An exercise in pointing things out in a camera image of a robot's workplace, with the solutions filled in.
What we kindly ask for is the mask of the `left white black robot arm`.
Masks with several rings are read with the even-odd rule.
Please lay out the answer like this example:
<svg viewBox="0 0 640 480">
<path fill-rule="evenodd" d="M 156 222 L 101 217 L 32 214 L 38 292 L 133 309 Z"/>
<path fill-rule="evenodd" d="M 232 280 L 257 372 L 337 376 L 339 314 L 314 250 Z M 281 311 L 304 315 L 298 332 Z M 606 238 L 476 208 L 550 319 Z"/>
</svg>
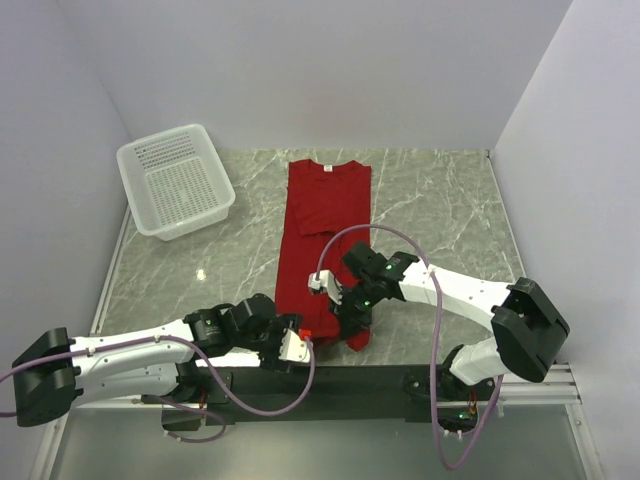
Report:
<svg viewBox="0 0 640 480">
<path fill-rule="evenodd" d="M 66 328 L 55 328 L 13 362 L 6 376 L 15 405 L 1 415 L 34 427 L 118 397 L 204 402 L 222 380 L 210 371 L 214 360 L 229 359 L 235 350 L 255 354 L 266 370 L 313 365 L 310 335 L 300 325 L 300 316 L 279 315 L 268 296 L 256 294 L 125 334 L 72 338 Z"/>
</svg>

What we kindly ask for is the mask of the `red t shirt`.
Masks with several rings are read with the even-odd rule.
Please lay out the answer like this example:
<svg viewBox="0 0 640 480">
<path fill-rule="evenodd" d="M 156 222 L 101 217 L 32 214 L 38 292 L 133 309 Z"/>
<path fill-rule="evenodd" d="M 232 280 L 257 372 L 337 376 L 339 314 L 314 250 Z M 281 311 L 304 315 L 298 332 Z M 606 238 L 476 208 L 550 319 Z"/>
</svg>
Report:
<svg viewBox="0 0 640 480">
<path fill-rule="evenodd" d="M 311 333 L 316 347 L 342 337 L 338 320 L 329 310 L 329 298 L 310 293 L 309 275 L 321 264 L 343 285 L 356 284 L 341 258 L 355 243 L 370 242 L 368 230 L 347 233 L 330 245 L 325 256 L 321 253 L 335 234 L 370 222 L 371 183 L 372 169 L 357 161 L 331 166 L 303 159 L 288 166 L 275 305 L 279 314 L 302 317 L 302 328 Z"/>
</svg>

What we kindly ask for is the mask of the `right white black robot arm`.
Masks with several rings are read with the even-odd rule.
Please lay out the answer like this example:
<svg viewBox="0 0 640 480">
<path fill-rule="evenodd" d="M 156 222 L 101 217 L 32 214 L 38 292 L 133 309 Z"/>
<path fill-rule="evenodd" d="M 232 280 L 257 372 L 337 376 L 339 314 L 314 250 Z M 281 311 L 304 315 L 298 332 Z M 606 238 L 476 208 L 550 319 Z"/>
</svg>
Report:
<svg viewBox="0 0 640 480">
<path fill-rule="evenodd" d="M 391 299 L 441 308 L 489 332 L 489 338 L 476 344 L 454 347 L 436 366 L 441 401 L 462 400 L 504 374 L 543 382 L 570 334 L 562 314 L 528 278 L 513 283 L 481 280 L 427 264 L 410 253 L 385 257 L 363 242 L 356 243 L 342 263 L 356 280 L 353 286 L 320 270 L 309 276 L 308 287 L 328 296 L 344 337 L 369 330 L 373 307 Z"/>
</svg>

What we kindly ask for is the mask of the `white plastic perforated basket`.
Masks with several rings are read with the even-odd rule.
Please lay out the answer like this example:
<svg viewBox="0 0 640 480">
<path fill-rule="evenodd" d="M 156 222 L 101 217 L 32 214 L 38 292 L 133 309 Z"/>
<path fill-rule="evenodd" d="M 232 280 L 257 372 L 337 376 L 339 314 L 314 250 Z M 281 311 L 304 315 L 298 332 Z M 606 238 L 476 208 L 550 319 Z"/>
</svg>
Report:
<svg viewBox="0 0 640 480">
<path fill-rule="evenodd" d="M 120 147 L 116 160 L 138 232 L 171 241 L 224 221 L 236 194 L 206 129 L 189 124 Z"/>
</svg>

